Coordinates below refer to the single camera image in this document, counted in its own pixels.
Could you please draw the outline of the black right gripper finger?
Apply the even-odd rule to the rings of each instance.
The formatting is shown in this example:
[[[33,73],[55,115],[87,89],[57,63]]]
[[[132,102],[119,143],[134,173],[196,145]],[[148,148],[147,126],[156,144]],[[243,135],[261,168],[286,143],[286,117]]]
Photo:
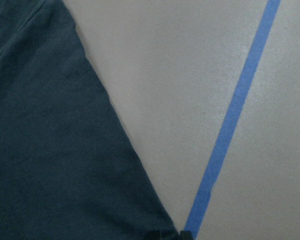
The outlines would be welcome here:
[[[187,225],[180,231],[180,240],[192,240],[192,232]]]

